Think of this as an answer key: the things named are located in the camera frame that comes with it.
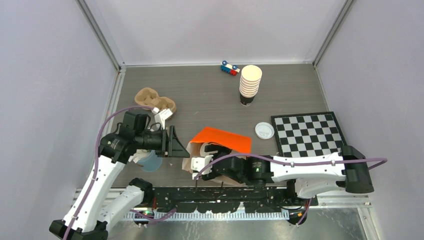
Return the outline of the orange paper bag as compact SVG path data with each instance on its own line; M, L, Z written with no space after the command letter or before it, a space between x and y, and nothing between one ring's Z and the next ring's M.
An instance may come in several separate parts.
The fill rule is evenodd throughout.
M252 139L248 136L206 126L187 144L186 150L190 157L183 159L181 168L194 178L203 167L215 159L229 154L249 154L251 147ZM202 172L199 179L230 186L243 186L246 184L246 178L242 176L244 170L237 167L242 165L245 159L245 156L241 156L234 162L231 158L221 160Z

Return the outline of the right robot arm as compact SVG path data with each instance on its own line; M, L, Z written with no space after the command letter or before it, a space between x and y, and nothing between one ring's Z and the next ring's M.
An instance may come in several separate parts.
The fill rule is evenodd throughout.
M206 165L195 170L193 179L227 176L248 186L292 182L285 192L291 205L335 190L351 194L374 192L370 159L350 145L343 145L339 152L312 157L220 152L204 159Z

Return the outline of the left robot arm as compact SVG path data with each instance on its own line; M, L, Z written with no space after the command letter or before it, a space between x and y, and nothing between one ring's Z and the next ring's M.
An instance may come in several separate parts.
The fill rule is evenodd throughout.
M114 181L138 150L150 150L162 158L188 158L172 125L147 129L148 106L131 106L115 112L102 124L96 138L92 170L77 200L63 217L52 221L49 232L61 240L106 240L110 230L135 206L148 207L154 199L151 183L134 178L107 206L103 203ZM116 131L102 135L119 113L123 121Z

